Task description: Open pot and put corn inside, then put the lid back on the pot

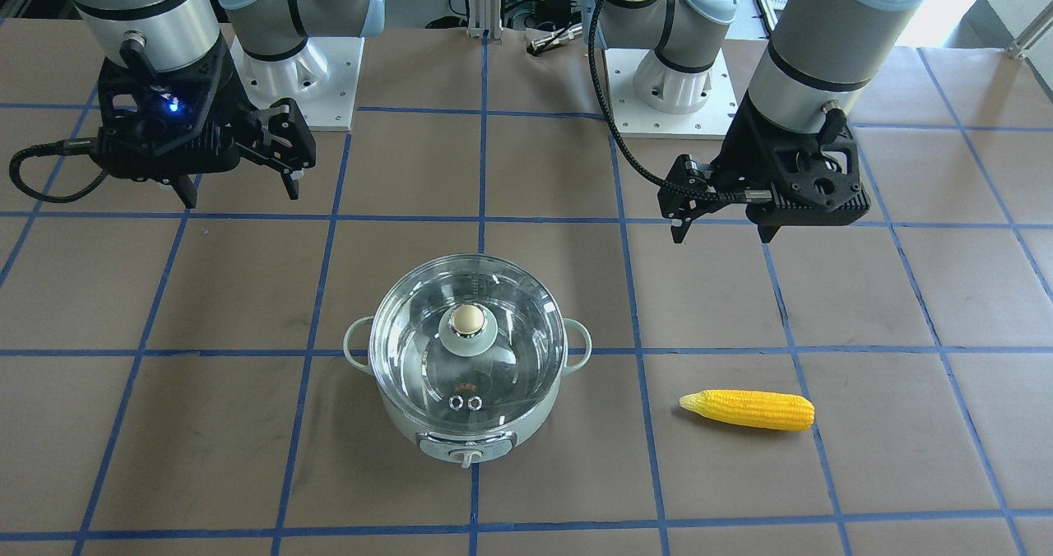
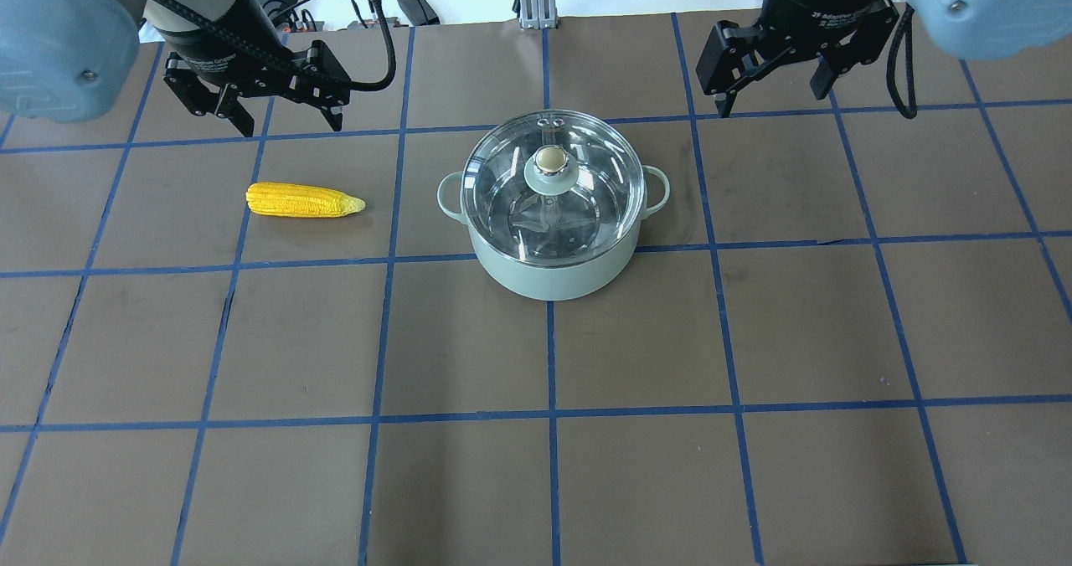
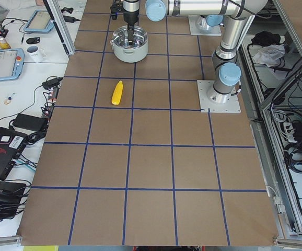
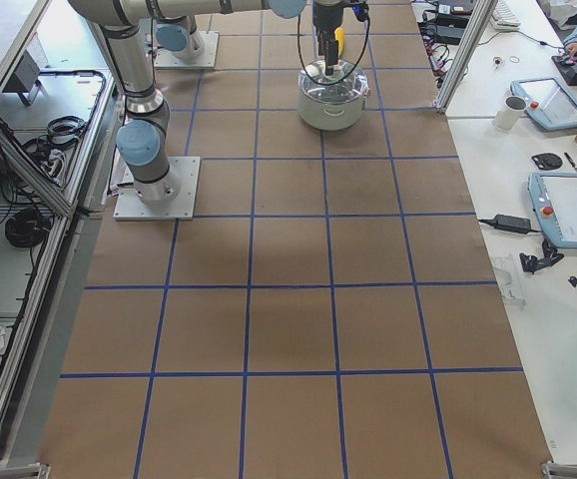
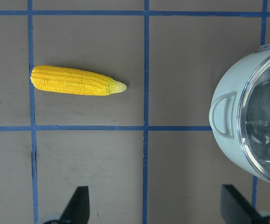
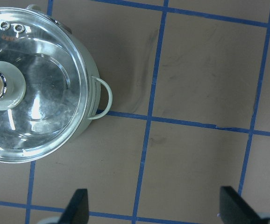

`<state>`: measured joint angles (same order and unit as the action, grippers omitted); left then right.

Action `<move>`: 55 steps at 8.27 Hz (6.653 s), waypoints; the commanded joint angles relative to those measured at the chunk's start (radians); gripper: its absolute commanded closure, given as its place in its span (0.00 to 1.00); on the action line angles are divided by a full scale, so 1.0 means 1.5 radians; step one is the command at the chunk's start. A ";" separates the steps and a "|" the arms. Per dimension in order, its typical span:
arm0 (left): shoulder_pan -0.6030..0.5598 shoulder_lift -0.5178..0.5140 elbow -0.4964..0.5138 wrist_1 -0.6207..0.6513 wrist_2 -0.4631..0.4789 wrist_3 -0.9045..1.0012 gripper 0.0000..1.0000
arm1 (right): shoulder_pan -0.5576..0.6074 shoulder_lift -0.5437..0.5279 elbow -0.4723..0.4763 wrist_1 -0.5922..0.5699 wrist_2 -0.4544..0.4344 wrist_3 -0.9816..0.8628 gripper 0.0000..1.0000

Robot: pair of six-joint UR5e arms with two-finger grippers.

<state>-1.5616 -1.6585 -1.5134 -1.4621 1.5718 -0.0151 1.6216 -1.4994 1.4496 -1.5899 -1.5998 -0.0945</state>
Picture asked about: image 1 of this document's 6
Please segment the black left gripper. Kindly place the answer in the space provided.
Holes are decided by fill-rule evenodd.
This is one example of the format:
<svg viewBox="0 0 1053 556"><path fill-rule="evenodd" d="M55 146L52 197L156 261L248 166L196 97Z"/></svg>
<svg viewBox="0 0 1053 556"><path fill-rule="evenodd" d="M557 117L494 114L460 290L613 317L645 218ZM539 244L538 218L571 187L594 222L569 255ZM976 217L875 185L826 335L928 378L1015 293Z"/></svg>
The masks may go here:
<svg viewBox="0 0 1053 556"><path fill-rule="evenodd" d="M768 121L746 96L712 163L714 188L706 177L707 164L677 155L665 175L674 187L661 186L657 194L674 244L684 243L699 216L746 204L746 190L763 190L771 197L747 205L763 244L772 243L782 226L842 226L868 214L871 199L847 115L835 101L826 103L821 114L819 130L793 132Z"/></svg>

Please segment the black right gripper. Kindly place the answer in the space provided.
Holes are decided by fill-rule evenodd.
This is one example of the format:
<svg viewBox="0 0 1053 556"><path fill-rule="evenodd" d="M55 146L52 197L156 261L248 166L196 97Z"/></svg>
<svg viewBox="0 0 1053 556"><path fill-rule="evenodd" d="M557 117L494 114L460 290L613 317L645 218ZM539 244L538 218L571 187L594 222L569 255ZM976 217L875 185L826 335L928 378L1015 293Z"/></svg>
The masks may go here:
<svg viewBox="0 0 1053 556"><path fill-rule="evenodd" d="M276 171L290 200L300 198L299 181L317 162L295 99L252 110L223 36L198 61L162 72L147 57L146 38L126 34L118 61L103 62L98 96L102 125L91 161L115 178L168 184L187 210L198 204L192 176L236 168L241 156Z"/></svg>

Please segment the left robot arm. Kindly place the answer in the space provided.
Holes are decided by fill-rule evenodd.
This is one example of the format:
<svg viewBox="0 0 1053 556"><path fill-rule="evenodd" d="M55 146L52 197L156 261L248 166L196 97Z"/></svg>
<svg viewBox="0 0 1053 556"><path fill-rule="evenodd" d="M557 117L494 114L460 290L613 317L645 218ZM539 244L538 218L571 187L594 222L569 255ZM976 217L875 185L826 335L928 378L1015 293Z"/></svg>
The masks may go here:
<svg viewBox="0 0 1053 556"><path fill-rule="evenodd" d="M739 0L590 0L583 32L591 79L595 42L643 48L634 88L667 114L700 110L703 81ZM664 178L629 151L593 86L629 165L659 188L675 243L706 214L744 205L766 243L783 226L842 226L868 214L850 113L925 0L787 0L742 103L707 164L678 155Z"/></svg>

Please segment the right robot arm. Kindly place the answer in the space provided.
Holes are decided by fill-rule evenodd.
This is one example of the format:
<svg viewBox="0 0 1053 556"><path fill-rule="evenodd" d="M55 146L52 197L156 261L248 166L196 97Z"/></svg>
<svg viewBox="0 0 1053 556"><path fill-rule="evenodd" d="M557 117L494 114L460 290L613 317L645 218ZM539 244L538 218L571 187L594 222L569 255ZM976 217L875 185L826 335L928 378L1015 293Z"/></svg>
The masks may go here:
<svg viewBox="0 0 1053 556"><path fill-rule="evenodd" d="M249 161L274 171L290 199L318 159L316 130L349 130L369 36L385 25L385 0L71 0L104 60L101 124L93 137L31 148L85 155L99 174L69 195L17 188L68 204L107 178L154 182L182 204L196 176Z"/></svg>

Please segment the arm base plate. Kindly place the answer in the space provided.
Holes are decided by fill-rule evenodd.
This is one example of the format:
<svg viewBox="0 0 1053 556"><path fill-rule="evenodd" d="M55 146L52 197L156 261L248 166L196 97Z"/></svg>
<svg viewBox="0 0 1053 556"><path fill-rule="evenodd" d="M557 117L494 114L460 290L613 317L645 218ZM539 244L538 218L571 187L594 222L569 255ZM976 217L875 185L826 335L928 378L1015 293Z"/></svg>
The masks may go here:
<svg viewBox="0 0 1053 556"><path fill-rule="evenodd" d="M249 57L236 38L230 52L253 105L269 110L292 98L311 130L349 132L364 46L362 38L318 36L293 57L269 62Z"/></svg>
<svg viewBox="0 0 1053 556"><path fill-rule="evenodd" d="M610 113L622 137L721 140L740 102L719 49L700 73L670 70L650 49L605 49Z"/></svg>

